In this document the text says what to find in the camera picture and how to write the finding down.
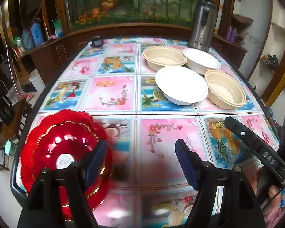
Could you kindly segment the person's right hand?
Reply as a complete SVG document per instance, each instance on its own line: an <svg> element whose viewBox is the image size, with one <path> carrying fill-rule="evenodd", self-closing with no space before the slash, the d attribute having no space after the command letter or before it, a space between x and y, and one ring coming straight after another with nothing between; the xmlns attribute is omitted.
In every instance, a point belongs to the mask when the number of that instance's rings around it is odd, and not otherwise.
<svg viewBox="0 0 285 228"><path fill-rule="evenodd" d="M266 227L274 227L285 214L285 190L280 190L272 185L268 190L268 197L271 200L263 209Z"/></svg>

